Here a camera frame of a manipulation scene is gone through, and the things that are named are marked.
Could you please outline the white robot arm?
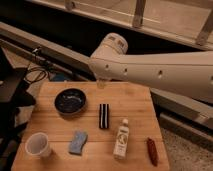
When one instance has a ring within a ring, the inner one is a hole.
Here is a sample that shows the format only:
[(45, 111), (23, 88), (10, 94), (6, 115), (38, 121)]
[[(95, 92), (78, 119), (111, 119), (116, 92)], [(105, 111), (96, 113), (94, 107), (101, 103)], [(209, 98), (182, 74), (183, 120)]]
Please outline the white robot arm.
[(127, 55), (127, 41), (107, 34), (89, 58), (97, 79), (142, 84), (213, 103), (213, 51)]

